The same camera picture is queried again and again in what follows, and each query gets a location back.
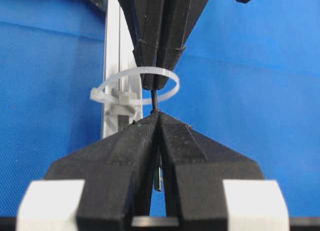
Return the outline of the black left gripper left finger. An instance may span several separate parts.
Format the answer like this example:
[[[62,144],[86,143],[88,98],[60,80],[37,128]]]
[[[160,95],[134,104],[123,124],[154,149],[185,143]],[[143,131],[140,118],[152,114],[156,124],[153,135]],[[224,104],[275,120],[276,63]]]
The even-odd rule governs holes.
[[[159,113],[54,161],[46,180],[85,181],[80,231],[125,231],[150,211]]]

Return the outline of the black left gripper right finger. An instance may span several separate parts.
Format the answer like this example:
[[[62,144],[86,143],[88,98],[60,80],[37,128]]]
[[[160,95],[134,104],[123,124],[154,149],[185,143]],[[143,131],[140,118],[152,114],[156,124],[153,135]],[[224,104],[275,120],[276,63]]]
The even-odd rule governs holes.
[[[263,180],[258,164],[163,112],[158,133],[166,214],[183,231],[226,231],[223,180]]]

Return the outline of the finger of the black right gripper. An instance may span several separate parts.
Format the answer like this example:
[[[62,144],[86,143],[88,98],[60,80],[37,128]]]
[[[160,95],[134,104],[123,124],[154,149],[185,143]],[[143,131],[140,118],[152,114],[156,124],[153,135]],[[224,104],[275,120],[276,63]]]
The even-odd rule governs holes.
[[[138,67],[155,67],[165,0],[118,0],[125,16]]]

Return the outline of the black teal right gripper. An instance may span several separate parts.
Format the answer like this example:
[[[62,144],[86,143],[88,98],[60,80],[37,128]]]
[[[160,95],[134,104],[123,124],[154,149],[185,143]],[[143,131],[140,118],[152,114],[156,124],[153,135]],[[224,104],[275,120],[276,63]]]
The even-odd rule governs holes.
[[[236,0],[248,3],[251,0]],[[156,66],[173,71],[208,0],[164,0]]]

